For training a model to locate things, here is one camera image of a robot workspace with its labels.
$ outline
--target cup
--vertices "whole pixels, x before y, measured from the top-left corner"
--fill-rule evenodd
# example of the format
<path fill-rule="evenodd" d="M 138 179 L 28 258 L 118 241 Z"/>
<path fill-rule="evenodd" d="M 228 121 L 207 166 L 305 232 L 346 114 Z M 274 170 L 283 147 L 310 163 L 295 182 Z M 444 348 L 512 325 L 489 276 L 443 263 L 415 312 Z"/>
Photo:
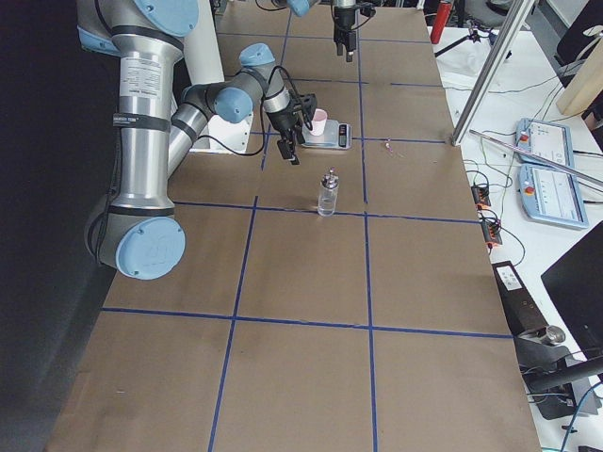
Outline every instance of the cup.
<path fill-rule="evenodd" d="M 327 112 L 317 108 L 314 112 L 314 118 L 312 118 L 312 130 L 310 134 L 315 137 L 319 137 L 324 133 L 324 126 L 327 123 Z"/>

